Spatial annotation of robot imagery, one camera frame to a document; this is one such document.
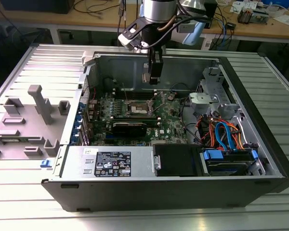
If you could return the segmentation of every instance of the blue drive bracket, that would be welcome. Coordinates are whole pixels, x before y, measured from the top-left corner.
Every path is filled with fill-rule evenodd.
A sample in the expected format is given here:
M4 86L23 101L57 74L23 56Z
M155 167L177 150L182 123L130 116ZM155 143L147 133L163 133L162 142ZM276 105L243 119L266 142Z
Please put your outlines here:
M205 160L209 159L223 159L223 153L220 150L205 150L203 152Z

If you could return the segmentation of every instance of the power supply label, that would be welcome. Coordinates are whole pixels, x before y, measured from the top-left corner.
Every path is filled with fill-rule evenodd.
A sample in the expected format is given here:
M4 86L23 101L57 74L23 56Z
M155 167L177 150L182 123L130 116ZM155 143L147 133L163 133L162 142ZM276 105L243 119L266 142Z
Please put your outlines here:
M131 152L98 152L94 174L96 177L130 177Z

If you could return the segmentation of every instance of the blue latch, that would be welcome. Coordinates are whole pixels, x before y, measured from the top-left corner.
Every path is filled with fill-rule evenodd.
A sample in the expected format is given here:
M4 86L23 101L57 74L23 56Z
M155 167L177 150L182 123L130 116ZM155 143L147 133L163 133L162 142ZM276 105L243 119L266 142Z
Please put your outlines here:
M40 167L52 167L50 160L42 160L42 163L40 164Z
M255 150L252 150L251 154L252 154L252 156L254 157L255 160L258 159L258 154L257 154L257 152Z
M220 150L205 150L204 153L204 159L223 159L223 153Z

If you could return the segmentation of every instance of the cable on table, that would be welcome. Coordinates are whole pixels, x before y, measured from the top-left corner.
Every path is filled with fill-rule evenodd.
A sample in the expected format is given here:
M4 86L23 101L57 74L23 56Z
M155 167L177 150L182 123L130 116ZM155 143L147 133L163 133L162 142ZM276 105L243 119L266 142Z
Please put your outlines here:
M20 32L20 30L14 25L14 23L12 23L11 20L8 19L7 16L5 16L5 14L2 12L1 9L0 9L0 13L6 19L6 21L8 21L18 31L18 33L24 38L24 40L26 40L29 44L31 44L31 42L28 39L26 39L26 37Z
M79 12L79 13L87 13L87 14L90 14L90 13L102 12L102 11L105 11L105 10L108 10L108 9L111 9L111 8L114 8L114 7L118 7L118 6L120 5L120 4L118 4L118 5L110 6L110 7L101 9L101 10L91 11L90 8L93 7L93 6L95 6L95 5L92 5L92 6L89 6L89 7L88 7L89 9L88 9L87 11L78 10L78 9L76 8L76 6L77 6L79 3L83 2L83 1L85 1L85 0L80 0L80 1L76 2L76 3L73 5L73 9L74 9L75 11Z

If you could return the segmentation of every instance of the black cable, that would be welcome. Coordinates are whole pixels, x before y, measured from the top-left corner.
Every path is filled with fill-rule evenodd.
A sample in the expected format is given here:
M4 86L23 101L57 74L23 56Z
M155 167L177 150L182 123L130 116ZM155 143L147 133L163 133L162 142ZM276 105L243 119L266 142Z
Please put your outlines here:
M126 29L126 0L122 0L124 5L124 29Z
M173 86L170 88L170 91L173 92L173 88L174 88L176 85L179 85L179 84L184 85L187 89L189 89L190 91L192 91L192 90L189 88L188 85L186 85L185 83L182 83L182 82L173 84Z
M31 44L31 42L28 39L26 39L26 37L18 30L18 28L7 18L7 16L5 16L5 14L1 11L1 9L0 13L6 19L6 21L8 21L18 31L18 33L24 38L24 40L26 40L29 44Z
M111 9L111 8L114 8L114 7L118 7L119 5L114 5L114 6L110 6L110 7L107 7L107 8L104 8L104 9L101 9L101 10L98 10L98 11L90 11L90 10L87 10L87 11L81 11L81 10L78 10L76 9L76 6L83 2L84 0L80 0L78 2L76 2L74 5L73 5L73 9L79 13L97 13L97 12L101 12L101 11L105 11L105 10L108 10L108 9Z
M220 13L215 13L215 14L222 17L223 25L224 25L225 30L226 30L226 31L225 31L225 34L227 34L227 29L226 29L227 19L223 16L223 13L222 13L222 11L221 11L221 8L220 8L219 6L217 6L217 7L218 7L218 10L220 11ZM220 39L220 37L221 37L222 34L223 34L223 28L221 28L221 29L222 29L222 31L221 31L221 33L219 34L217 40L216 40L215 42L213 42L213 46L209 49L210 51L211 51L212 49L214 49L214 47L216 47L216 49L217 49L217 47L222 44L223 41L222 41L219 45L217 45L218 40Z
M188 21L191 21L191 20L196 20L198 22L201 22L201 23L209 23L209 19L206 18L206 17L189 17L189 18L186 18L186 19L183 19L177 23L175 23L158 41L156 41L155 43L147 46L147 47L143 47L143 46L139 46L138 48L139 49L142 49L142 50L147 50L147 49L150 49L156 45L158 45L170 32L172 32L175 28L177 28L179 25L181 25L182 23L185 23L185 22L188 22Z
M177 1L177 6L178 9L185 15L191 17L191 15L186 11L186 9L184 9L184 7L182 6L182 4L180 3L180 0Z
M138 1L139 0L136 0L136 19L138 18Z
M121 24L121 19L122 17L119 16L119 22L118 22L118 27L117 27L117 44L118 44L118 47L119 47L119 34L120 34L120 24Z
M191 130L189 130L189 129L187 128L187 125L185 125L185 122L184 122L184 120L183 120L183 111L184 111L184 107L185 107L185 105L186 105L187 100L188 100L188 97L187 97L186 100L184 101L183 108L182 108L182 110L181 110L181 122L182 122L183 127L185 128L185 130L186 130L188 133L190 133L190 134L195 138L195 143L197 143L197 144L200 145L200 146L203 146L203 144L201 143L201 140L200 140L194 133L192 133Z

